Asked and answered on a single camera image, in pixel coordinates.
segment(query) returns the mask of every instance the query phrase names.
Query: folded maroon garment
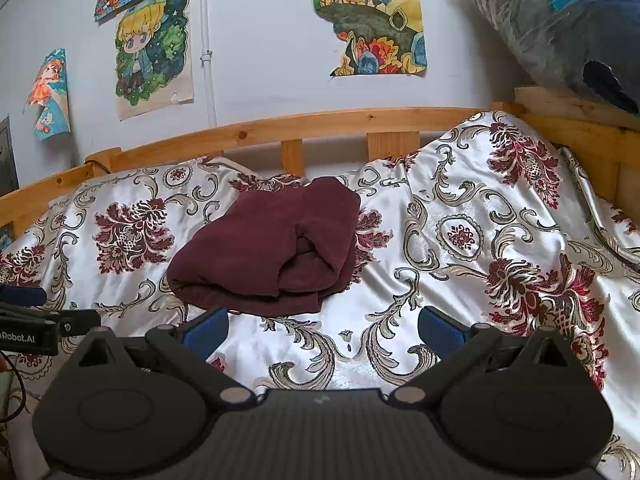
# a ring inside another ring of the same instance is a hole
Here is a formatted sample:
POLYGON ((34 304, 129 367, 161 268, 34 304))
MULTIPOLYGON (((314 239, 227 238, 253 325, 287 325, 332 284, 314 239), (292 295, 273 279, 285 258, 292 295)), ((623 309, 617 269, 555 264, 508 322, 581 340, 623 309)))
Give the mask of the folded maroon garment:
POLYGON ((245 191, 176 253, 167 279, 182 301, 256 316, 319 312, 355 265, 360 197, 332 177, 245 191))

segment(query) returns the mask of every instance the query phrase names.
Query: white satin fabric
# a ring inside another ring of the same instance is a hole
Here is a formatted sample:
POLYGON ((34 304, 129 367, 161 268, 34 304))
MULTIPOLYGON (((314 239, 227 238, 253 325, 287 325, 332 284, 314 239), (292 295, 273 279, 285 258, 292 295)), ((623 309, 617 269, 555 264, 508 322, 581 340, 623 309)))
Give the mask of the white satin fabric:
MULTIPOLYGON (((388 393, 436 362, 418 338, 423 306, 511 333, 553 325, 614 413, 601 471, 633 480, 640 463, 640 235, 593 194, 571 153, 556 152, 514 117, 486 112, 395 164, 378 160, 338 178, 362 198, 348 290, 316 315, 230 314, 229 337, 212 365, 257 392, 388 393)), ((239 192, 298 185, 290 176, 261 180, 224 158, 96 178, 57 200, 2 252, 0 283, 39 282, 46 308, 95 308, 119 336, 178 324, 201 311, 169 291, 172 255, 239 192)), ((47 470, 31 413, 79 341, 63 340, 55 358, 17 357, 27 410, 5 431, 20 480, 47 470)), ((10 411, 19 398, 14 381, 10 411)))

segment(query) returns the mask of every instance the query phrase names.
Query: clear plastic wrap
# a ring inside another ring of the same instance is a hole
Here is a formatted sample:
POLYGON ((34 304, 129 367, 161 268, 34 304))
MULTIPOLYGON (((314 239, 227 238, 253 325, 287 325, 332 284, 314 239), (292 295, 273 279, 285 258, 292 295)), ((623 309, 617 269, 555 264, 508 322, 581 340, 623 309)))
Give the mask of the clear plastic wrap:
POLYGON ((638 114, 640 0, 474 0, 534 81, 638 114))

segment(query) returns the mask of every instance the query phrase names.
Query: wooden bed frame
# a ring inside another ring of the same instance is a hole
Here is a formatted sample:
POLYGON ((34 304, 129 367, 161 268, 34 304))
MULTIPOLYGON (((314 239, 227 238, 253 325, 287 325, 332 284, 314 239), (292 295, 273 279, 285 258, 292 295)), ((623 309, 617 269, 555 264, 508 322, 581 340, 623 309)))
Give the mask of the wooden bed frame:
MULTIPOLYGON (((542 108, 542 111, 548 108, 540 94, 532 96, 521 92, 519 100, 525 103, 494 103, 487 109, 514 114, 551 142, 571 148, 587 171, 595 192, 615 203, 621 166, 640 170, 640 132, 628 126, 602 124, 607 121, 594 117, 588 110, 584 117, 588 120, 540 114, 541 110, 536 108, 542 108)), ((84 180, 104 175, 105 171, 91 160, 114 173, 220 155, 230 148, 279 142, 284 171, 303 175, 303 139, 364 133, 369 160, 393 160, 420 147, 420 132, 450 130, 479 111, 475 108, 425 107, 321 112, 221 126, 124 152, 120 148, 110 148, 89 155, 82 166, 1 197, 0 226, 13 223, 14 234, 20 235, 48 209, 51 200, 71 192, 84 180)))

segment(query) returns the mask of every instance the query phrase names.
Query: black cable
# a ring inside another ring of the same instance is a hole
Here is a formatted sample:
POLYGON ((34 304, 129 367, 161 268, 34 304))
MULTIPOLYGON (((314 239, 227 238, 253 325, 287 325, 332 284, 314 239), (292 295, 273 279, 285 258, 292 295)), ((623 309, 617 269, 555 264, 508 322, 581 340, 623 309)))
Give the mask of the black cable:
POLYGON ((15 417, 17 417, 22 413, 22 410, 27 404, 27 390, 24 387, 24 381, 22 380, 22 376, 20 375, 18 368, 15 367, 11 359, 9 359, 2 350, 0 350, 0 356, 2 356, 4 361, 8 363, 8 365, 11 367, 11 370, 14 372, 15 376, 18 378, 18 382, 20 383, 20 392, 22 393, 22 400, 20 401, 20 406, 18 406, 18 409, 15 410, 11 415, 7 415, 5 418, 0 418, 0 424, 5 424, 10 420, 14 420, 15 417))
POLYGON ((103 163, 98 162, 97 160, 93 160, 92 158, 90 158, 89 160, 86 160, 84 163, 85 164, 95 164, 96 166, 98 166, 98 168, 103 170, 105 173, 111 173, 111 171, 109 171, 109 168, 107 168, 103 163))

